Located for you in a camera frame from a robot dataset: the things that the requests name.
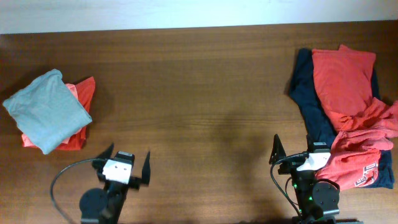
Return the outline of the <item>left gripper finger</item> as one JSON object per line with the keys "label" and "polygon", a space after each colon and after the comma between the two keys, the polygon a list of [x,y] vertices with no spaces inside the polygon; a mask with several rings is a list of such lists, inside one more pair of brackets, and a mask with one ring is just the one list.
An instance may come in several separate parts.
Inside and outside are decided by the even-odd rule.
{"label": "left gripper finger", "polygon": [[150,175],[151,175],[151,169],[150,169],[150,151],[149,151],[146,155],[146,159],[142,167],[141,183],[144,185],[149,185]]}
{"label": "left gripper finger", "polygon": [[95,170],[102,170],[106,161],[111,158],[113,149],[114,149],[114,144],[111,143],[111,145],[105,151],[103,151],[101,154],[95,157],[95,159],[91,163],[92,167]]}

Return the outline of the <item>red printed t-shirt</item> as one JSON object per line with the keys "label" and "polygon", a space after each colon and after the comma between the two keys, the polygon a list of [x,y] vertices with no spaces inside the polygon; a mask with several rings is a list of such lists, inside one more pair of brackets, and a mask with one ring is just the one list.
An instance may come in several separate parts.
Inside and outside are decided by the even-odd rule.
{"label": "red printed t-shirt", "polygon": [[314,49],[313,82],[321,106],[337,135],[318,179],[341,190],[369,186],[379,177],[379,160],[397,137],[397,103],[387,105],[372,92],[376,54],[353,50]]}

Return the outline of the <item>grey t-shirt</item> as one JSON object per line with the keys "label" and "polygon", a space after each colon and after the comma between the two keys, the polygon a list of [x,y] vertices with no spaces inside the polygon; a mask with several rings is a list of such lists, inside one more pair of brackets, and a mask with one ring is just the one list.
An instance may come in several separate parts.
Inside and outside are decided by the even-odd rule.
{"label": "grey t-shirt", "polygon": [[92,122],[91,116],[53,69],[2,103],[17,127],[43,154]]}

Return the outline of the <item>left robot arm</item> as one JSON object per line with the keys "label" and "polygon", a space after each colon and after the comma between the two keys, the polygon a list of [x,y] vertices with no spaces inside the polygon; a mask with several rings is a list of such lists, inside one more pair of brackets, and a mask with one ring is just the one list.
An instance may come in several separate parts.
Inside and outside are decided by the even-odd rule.
{"label": "left robot arm", "polygon": [[147,153],[140,177],[132,175],[135,155],[118,151],[114,144],[95,157],[91,163],[103,188],[93,188],[81,196],[81,223],[117,223],[130,189],[139,190],[150,183],[150,152]]}

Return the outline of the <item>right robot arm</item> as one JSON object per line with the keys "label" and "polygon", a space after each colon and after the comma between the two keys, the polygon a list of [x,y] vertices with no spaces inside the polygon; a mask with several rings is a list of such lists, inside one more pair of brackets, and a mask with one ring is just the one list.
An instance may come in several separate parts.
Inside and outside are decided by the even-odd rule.
{"label": "right robot arm", "polygon": [[[273,183],[293,207],[296,216],[292,223],[336,223],[335,216],[340,213],[340,186],[328,179],[317,179],[316,171],[325,167],[331,156],[330,148],[324,142],[314,142],[307,136],[307,150],[288,156],[275,134],[269,159],[270,175]],[[274,177],[278,166],[279,175],[288,175],[287,184],[294,189],[294,202]]]}

